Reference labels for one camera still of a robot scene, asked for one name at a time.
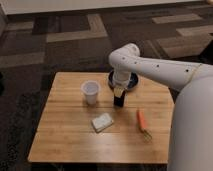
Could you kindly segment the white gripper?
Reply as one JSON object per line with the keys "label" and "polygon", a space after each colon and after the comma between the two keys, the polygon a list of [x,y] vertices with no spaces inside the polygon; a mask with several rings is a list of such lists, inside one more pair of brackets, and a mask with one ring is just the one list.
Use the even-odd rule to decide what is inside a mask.
{"label": "white gripper", "polygon": [[[131,73],[115,70],[113,73],[113,85],[127,88],[130,82]],[[125,90],[120,90],[120,98],[125,94]],[[114,96],[119,97],[119,89],[114,88]]]}

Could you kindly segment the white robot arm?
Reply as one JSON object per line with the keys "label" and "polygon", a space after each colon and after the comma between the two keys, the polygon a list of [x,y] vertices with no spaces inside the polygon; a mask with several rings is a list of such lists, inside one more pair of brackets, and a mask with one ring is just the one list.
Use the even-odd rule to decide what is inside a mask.
{"label": "white robot arm", "polygon": [[213,171],[213,65],[144,58],[126,44],[108,56],[113,83],[135,73],[179,92],[174,104],[167,171]]}

